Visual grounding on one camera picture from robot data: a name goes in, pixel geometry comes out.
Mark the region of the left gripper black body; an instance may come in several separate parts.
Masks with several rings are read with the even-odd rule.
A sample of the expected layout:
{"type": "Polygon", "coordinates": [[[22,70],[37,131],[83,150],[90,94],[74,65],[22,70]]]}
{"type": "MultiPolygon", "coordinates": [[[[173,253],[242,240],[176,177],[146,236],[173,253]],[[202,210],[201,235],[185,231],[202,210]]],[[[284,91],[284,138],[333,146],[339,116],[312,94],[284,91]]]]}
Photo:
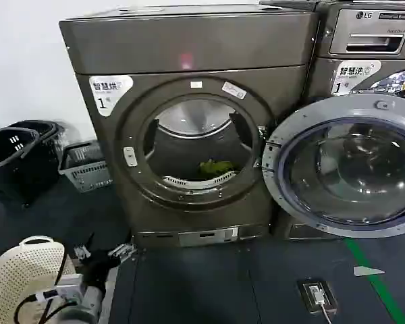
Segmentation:
{"type": "Polygon", "coordinates": [[[98,288],[102,294],[105,294],[109,270],[119,266],[119,257],[110,256],[107,250],[96,250],[82,264],[86,286],[98,288]]]}

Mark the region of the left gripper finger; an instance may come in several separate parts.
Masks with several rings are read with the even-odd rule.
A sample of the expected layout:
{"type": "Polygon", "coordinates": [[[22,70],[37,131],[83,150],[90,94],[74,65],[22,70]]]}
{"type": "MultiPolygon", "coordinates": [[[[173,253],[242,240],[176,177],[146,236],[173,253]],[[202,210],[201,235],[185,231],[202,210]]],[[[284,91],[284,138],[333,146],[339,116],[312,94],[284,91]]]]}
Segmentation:
{"type": "Polygon", "coordinates": [[[115,249],[109,251],[108,257],[112,260],[123,263],[128,260],[137,250],[138,249],[135,244],[123,243],[117,246],[115,249]]]}
{"type": "Polygon", "coordinates": [[[90,247],[92,246],[94,235],[95,233],[92,232],[84,243],[74,247],[77,259],[88,259],[91,257],[90,247]]]}

